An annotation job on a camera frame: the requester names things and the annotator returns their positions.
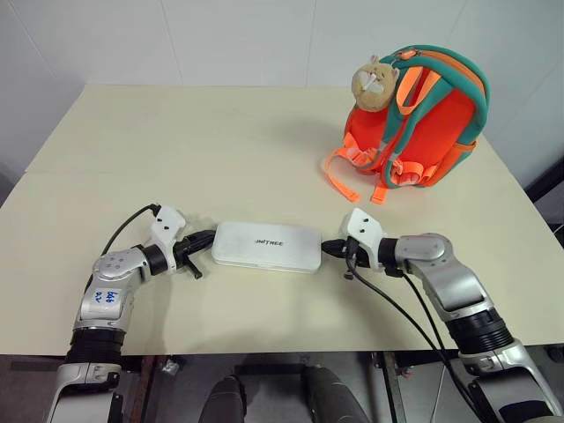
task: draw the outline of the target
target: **table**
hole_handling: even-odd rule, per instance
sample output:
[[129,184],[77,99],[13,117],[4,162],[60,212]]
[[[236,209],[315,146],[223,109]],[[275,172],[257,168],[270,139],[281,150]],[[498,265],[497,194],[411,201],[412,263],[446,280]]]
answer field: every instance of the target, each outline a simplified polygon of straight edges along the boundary
[[[66,352],[94,260],[145,204],[176,207],[187,232],[230,219],[337,237],[353,204],[320,163],[352,104],[344,88],[87,86],[0,209],[0,353]],[[391,191],[385,205],[369,203],[371,178],[334,168],[390,236],[448,236],[525,344],[562,341],[564,252],[483,137],[444,181]],[[130,225],[115,248],[147,241],[150,224]],[[313,275],[220,266],[209,251],[194,261],[204,278],[159,275],[137,291],[124,353],[427,348],[332,257]],[[366,275],[430,331],[403,280]]]

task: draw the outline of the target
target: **white wall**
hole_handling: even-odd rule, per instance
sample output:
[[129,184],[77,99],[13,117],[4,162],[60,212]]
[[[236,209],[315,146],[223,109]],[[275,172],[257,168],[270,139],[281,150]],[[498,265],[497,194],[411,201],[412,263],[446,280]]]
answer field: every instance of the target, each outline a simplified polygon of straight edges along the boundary
[[371,54],[429,43],[486,73],[486,135],[526,186],[564,154],[563,14],[561,0],[0,0],[0,174],[23,174],[84,83],[348,85]]

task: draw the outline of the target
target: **orange backpack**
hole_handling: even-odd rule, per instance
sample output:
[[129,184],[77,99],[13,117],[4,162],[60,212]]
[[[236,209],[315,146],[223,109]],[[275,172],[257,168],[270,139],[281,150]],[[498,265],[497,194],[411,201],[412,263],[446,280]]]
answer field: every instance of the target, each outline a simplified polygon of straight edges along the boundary
[[378,174],[371,201],[383,204],[388,189],[435,185],[471,154],[486,124],[489,86],[465,57],[421,45],[402,48],[380,63],[399,70],[392,101],[378,112],[355,105],[344,146],[325,160],[325,173],[350,201],[360,195],[330,174],[335,157],[362,173]]

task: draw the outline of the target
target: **white case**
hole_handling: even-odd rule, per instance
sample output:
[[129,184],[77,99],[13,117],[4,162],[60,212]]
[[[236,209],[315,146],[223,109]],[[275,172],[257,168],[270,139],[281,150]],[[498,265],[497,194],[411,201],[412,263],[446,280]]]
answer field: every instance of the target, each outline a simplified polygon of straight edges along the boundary
[[311,273],[321,265],[321,234],[303,226],[223,222],[211,256],[219,264]]

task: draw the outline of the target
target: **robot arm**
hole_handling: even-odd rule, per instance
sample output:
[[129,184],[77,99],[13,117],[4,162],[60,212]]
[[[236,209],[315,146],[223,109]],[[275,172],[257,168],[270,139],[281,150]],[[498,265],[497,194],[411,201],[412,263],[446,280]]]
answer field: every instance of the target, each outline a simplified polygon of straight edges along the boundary
[[489,420],[563,415],[526,349],[511,336],[478,277],[455,258],[447,238],[438,234],[387,238],[380,224],[360,209],[345,217],[341,232],[366,250],[373,269],[390,276],[404,271],[421,279],[464,367],[477,376],[470,393]]
[[111,389],[119,383],[135,291],[152,276],[184,265],[196,278],[202,276],[189,254],[209,246],[215,233],[202,231],[177,241],[185,225],[178,211],[163,205],[152,225],[151,245],[108,253],[96,261],[78,308],[70,350],[57,369],[48,423],[121,421],[122,400]]

